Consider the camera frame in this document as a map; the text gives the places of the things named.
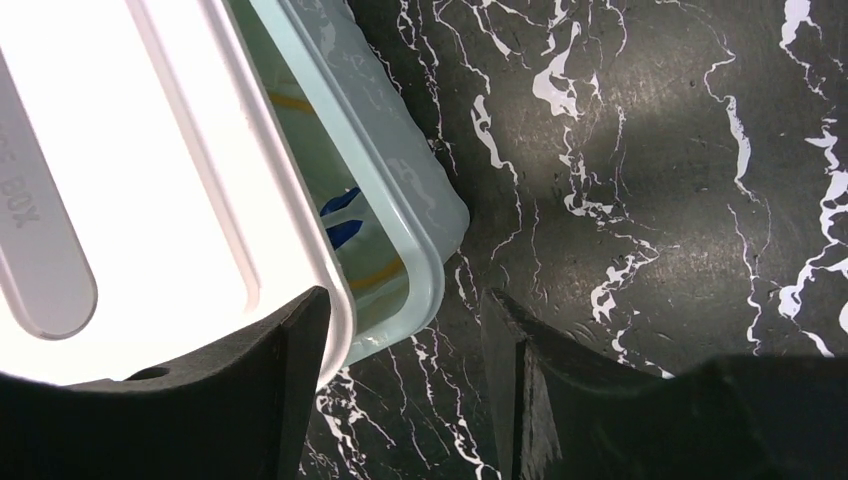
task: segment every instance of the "black marble surface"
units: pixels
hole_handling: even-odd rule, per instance
[[[848,351],[848,2],[349,4],[473,220],[430,328],[319,393],[302,478],[499,477],[488,286],[665,377]]]

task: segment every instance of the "yellow stripe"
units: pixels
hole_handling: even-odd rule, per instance
[[[403,261],[400,259],[400,257],[395,257],[395,259],[392,260],[392,263],[388,264],[386,268],[380,270],[379,272],[371,276],[349,282],[350,288],[353,290],[362,290],[368,287],[372,287],[377,283],[380,283],[383,280],[392,277],[394,274],[399,272],[401,268],[403,268]]]
[[[315,114],[315,109],[313,109],[312,105],[310,105],[306,100],[287,97],[274,92],[268,92],[268,98],[271,99],[271,103],[278,107],[290,108],[293,110],[300,110],[305,113]]]

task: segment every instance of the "plastic container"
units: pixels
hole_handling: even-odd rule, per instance
[[[312,110],[274,102],[314,203],[358,186],[379,221],[336,251],[356,301],[353,363],[435,317],[468,209],[342,0],[230,4],[271,99]]]
[[[327,383],[353,300],[227,5],[49,9],[0,2],[0,371],[125,379],[323,285]]]

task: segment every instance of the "black plastic part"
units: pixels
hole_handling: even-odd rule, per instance
[[[123,382],[0,376],[0,478],[293,479],[329,318],[314,288]]]
[[[848,359],[730,356],[663,380],[500,291],[482,323],[504,480],[848,478]]]

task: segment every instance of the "screw hole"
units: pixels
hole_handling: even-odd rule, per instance
[[[150,380],[151,378],[159,378],[164,377],[170,372],[169,369],[165,367],[150,367],[145,368],[144,370],[139,370],[135,372],[130,378],[126,379],[127,382],[132,382],[135,380]]]

